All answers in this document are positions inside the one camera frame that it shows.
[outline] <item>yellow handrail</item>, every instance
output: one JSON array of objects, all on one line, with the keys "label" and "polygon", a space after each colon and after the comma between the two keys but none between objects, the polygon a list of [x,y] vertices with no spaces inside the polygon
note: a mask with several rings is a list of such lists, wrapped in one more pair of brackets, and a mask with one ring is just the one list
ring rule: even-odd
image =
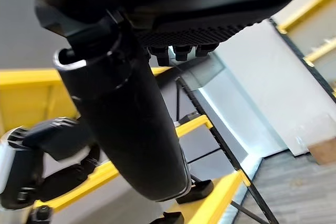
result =
[{"label": "yellow handrail", "polygon": [[278,26],[278,30],[286,34],[294,29],[299,23],[305,21],[308,17],[312,16],[322,6],[329,3],[331,0],[312,0],[307,5],[299,9],[295,14],[289,17],[284,23]]}]

